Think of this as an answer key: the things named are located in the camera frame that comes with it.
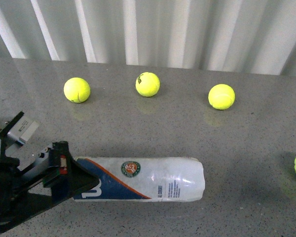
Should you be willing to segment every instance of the white wall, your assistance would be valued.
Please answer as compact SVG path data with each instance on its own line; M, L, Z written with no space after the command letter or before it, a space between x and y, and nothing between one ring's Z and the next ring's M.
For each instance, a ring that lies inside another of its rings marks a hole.
M296 0L0 0L0 57L296 76Z

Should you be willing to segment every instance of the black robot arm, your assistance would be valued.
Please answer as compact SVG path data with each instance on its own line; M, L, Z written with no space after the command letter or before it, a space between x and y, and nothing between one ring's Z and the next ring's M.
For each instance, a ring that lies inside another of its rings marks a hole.
M99 179L71 156L68 142L54 142L35 161L19 170L8 154L23 146L38 124L20 112L0 131L0 234L99 184ZM28 191L39 183L51 196Z

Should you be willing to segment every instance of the orange stripe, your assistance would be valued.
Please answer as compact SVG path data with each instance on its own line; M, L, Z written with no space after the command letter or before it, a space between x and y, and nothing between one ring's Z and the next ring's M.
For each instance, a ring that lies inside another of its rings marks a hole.
M99 164L97 164L96 162L86 158L86 160L88 160L89 162L91 162L92 164L94 164L96 167L98 167L99 169L101 169L103 172L105 172L107 175L109 175L111 178L113 178L114 180L116 180L117 182L119 182L121 185L123 185L124 187L126 187L127 189L129 189L130 191L138 194L139 196L142 196L145 199L151 199L150 197L147 197L141 193L139 193L138 191L136 191L135 189L129 187L127 184L125 184L123 181L119 180L117 177L115 177L113 174L111 174L110 172L108 172L105 168L103 168L102 166L100 166Z

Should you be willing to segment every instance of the roland garros logo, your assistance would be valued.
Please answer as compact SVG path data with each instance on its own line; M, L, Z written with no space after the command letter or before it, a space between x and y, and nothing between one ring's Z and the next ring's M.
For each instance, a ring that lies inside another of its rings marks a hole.
M141 169L141 166L136 161L127 161L120 167L122 173L129 178L135 177Z

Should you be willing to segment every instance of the gray countertop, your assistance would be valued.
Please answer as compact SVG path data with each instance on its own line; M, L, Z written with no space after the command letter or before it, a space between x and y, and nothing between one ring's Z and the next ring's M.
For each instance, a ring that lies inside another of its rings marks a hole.
M151 98L135 89L146 71L161 81ZM82 104L63 94L72 77L90 84ZM236 93L225 111L207 100L218 83ZM2 236L296 237L296 78L0 59L0 126L20 111L40 123L20 168L66 140L74 157L197 158L206 189L187 203L70 199Z

